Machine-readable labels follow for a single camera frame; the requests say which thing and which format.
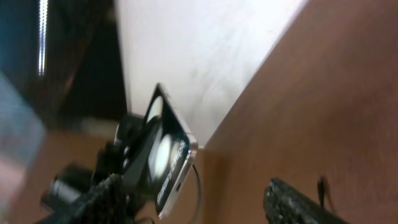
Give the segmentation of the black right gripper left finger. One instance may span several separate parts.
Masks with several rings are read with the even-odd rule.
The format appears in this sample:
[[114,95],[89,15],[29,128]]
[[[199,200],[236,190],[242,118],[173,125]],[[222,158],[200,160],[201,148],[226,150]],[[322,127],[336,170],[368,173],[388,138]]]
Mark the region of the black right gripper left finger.
[[123,224],[126,222],[126,195],[122,177],[110,175],[87,192],[79,192],[56,180],[43,194],[42,205],[51,214],[36,224]]

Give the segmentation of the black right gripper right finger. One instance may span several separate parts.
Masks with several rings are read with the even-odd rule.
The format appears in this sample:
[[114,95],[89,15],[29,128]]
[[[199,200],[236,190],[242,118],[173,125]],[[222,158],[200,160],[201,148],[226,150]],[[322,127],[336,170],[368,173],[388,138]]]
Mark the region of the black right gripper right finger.
[[346,221],[325,209],[325,197],[328,195],[324,178],[317,182],[319,202],[279,178],[271,178],[264,190],[263,209],[267,221],[271,224],[345,224]]

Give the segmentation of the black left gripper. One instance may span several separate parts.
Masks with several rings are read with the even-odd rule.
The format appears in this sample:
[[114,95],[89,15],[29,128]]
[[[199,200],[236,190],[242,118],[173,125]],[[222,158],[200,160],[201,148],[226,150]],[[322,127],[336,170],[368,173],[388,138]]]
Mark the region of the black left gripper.
[[42,194],[41,206],[51,212],[65,208],[110,174],[123,174],[138,151],[136,136],[143,124],[144,117],[125,114],[117,125],[114,139],[97,153],[95,167],[89,169],[76,162],[68,164]]

